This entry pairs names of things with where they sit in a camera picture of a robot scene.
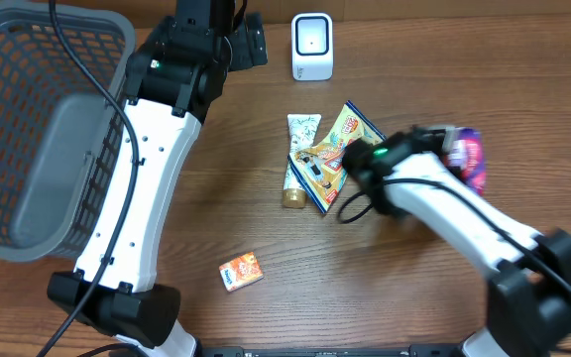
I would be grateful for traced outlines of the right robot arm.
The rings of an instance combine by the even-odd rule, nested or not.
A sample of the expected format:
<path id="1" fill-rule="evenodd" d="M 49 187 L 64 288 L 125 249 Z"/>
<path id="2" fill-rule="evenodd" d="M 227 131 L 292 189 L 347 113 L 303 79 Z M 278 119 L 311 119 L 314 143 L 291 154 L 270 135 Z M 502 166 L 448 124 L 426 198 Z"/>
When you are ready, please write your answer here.
<path id="1" fill-rule="evenodd" d="M 571 334 L 571 235 L 543 235 L 498 209 L 451 170 L 462 131 L 413 127 L 379 144 L 358 139 L 342 164 L 371 208 L 412 215 L 460 252 L 487 285 L 485 327 L 424 356 L 547 356 Z"/>

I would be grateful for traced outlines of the yellow snack bag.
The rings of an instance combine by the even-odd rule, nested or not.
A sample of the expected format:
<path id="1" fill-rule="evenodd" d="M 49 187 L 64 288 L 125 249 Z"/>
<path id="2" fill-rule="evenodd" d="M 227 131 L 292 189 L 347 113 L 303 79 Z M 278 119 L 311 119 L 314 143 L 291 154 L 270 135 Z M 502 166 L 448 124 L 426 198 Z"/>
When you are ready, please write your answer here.
<path id="1" fill-rule="evenodd" d="M 329 210 L 346 181 L 342 166 L 345 149 L 359 139 L 376 145 L 386 136 L 348 100 L 323 140 L 288 156 L 293 175 L 322 214 Z"/>

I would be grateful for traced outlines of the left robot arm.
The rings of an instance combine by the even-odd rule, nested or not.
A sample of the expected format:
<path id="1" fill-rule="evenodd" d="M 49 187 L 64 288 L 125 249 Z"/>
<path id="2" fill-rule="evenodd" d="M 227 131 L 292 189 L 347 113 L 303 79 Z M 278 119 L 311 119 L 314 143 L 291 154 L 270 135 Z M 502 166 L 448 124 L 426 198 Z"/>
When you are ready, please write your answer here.
<path id="1" fill-rule="evenodd" d="M 49 299 L 69 321 L 115 338 L 138 356 L 196 356 L 178 322 L 179 291 L 157 283 L 162 230 L 182 165 L 231 71 L 267 61 L 258 14 L 245 2 L 180 1 L 132 53 L 111 106 L 122 141 L 108 190 L 70 272 Z"/>

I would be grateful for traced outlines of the purple red tissue pack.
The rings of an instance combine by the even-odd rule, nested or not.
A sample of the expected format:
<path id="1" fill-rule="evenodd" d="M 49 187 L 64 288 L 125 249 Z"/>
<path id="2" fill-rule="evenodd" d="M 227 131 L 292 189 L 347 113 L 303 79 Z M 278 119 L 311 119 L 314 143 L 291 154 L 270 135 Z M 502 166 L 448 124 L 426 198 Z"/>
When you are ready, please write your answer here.
<path id="1" fill-rule="evenodd" d="M 445 166 L 478 195 L 484 193 L 487 169 L 482 136 L 476 129 L 457 127 L 450 149 L 444 156 Z"/>

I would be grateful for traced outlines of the small orange box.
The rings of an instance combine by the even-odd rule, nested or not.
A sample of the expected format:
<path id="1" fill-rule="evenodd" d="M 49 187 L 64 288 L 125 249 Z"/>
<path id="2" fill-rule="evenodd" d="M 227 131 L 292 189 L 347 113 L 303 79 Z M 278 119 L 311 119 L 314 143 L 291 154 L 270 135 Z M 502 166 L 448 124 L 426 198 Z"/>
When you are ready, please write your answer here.
<path id="1" fill-rule="evenodd" d="M 264 277 L 254 252 L 238 256 L 219 267 L 219 273 L 227 292 L 234 292 Z"/>

